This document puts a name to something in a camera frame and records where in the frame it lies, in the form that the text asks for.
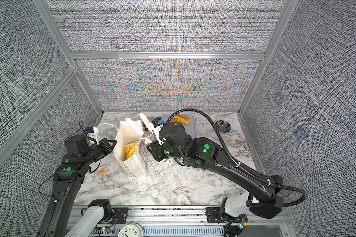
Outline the white patterned paper bag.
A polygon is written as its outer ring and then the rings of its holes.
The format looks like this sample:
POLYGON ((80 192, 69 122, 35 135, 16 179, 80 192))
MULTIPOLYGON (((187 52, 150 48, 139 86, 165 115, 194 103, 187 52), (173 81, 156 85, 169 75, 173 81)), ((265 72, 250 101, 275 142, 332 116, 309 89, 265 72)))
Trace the white patterned paper bag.
POLYGON ((141 177, 147 175, 148 159, 146 146, 150 139, 145 136, 140 120, 133 121, 126 118, 117 127, 109 123, 101 123, 100 127, 116 129, 115 145, 113 152, 106 156, 104 167, 111 170, 121 169, 128 177, 141 177))

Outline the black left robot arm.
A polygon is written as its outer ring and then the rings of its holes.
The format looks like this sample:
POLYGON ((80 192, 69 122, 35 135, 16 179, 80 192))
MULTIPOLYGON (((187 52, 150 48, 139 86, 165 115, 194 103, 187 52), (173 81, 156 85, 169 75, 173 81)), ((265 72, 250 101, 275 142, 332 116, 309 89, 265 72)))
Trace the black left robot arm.
POLYGON ((91 164, 96 163, 113 152, 117 140, 106 138, 98 144, 88 145, 94 141, 86 135, 74 135, 66 139, 64 145, 67 154, 55 170, 50 201, 42 224, 36 234, 38 237, 62 237, 73 208, 74 200, 91 164))

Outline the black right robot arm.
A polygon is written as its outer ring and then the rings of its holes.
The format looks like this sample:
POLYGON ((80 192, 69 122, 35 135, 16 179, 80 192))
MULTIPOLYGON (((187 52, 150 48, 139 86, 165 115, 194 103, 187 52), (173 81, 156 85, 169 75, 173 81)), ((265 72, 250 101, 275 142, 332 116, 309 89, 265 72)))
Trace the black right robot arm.
POLYGON ((248 191, 248 199, 224 198, 220 216, 226 222, 242 216, 242 209, 248 207, 253 214, 272 219, 285 207, 295 206, 306 200, 304 190, 284 185, 279 175, 268 176, 260 173, 232 156, 219 129, 203 111, 187 108, 188 112, 202 115, 214 129, 220 143, 206 137, 192 138, 180 122, 172 123, 174 116, 184 112, 174 112, 164 121, 161 117, 153 120, 141 114, 140 118, 154 136, 155 141, 147 145, 153 158, 160 162, 172 159, 182 167, 191 167, 219 174, 248 191))

